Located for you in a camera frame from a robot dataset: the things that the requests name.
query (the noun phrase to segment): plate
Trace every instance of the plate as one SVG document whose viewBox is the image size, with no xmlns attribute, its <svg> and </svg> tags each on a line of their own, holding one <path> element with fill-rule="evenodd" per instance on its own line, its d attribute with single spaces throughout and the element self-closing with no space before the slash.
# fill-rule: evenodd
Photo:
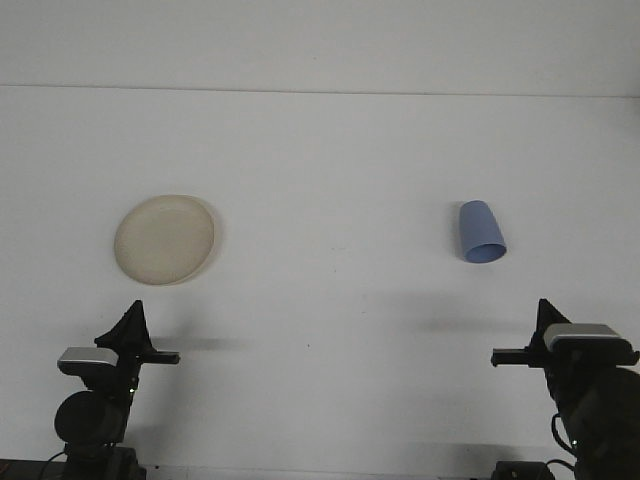
<svg viewBox="0 0 640 480">
<path fill-rule="evenodd" d="M 162 195 L 129 212 L 116 232 L 114 251 L 129 277 L 168 285 L 194 275 L 213 243 L 213 219 L 204 203 L 186 195 Z"/>
</svg>

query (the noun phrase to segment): overturned cup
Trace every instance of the overturned cup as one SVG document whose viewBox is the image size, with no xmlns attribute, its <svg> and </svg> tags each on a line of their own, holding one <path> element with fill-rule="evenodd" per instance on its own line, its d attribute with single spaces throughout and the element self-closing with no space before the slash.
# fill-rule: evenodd
<svg viewBox="0 0 640 480">
<path fill-rule="evenodd" d="M 460 242 L 465 260 L 471 263 L 493 262 L 507 251 L 498 222 L 482 200 L 460 207 Z"/>
</svg>

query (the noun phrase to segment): plastic cup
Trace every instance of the plastic cup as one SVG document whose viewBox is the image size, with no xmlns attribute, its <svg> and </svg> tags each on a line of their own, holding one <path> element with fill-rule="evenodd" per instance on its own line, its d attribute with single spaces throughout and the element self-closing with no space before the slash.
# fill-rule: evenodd
<svg viewBox="0 0 640 480">
<path fill-rule="evenodd" d="M 467 262 L 489 263 L 507 252 L 507 245 L 489 205 L 473 200 L 460 207 L 460 242 Z"/>
</svg>

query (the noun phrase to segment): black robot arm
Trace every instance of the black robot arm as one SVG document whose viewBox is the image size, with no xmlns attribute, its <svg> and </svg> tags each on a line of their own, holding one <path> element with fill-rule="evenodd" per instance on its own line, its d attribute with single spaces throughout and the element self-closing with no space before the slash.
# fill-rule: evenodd
<svg viewBox="0 0 640 480">
<path fill-rule="evenodd" d="M 124 438 L 141 366 L 180 361 L 176 352 L 153 348 L 140 300 L 95 344 L 69 348 L 58 360 L 63 373 L 79 376 L 88 389 L 67 398 L 56 414 L 55 429 L 66 442 L 68 463 L 108 458 Z"/>
<path fill-rule="evenodd" d="M 640 480 L 640 376 L 620 368 L 639 358 L 606 325 L 572 324 L 542 299 L 529 345 L 496 349 L 491 363 L 544 370 L 569 436 L 567 449 L 576 457 L 577 480 Z"/>
</svg>

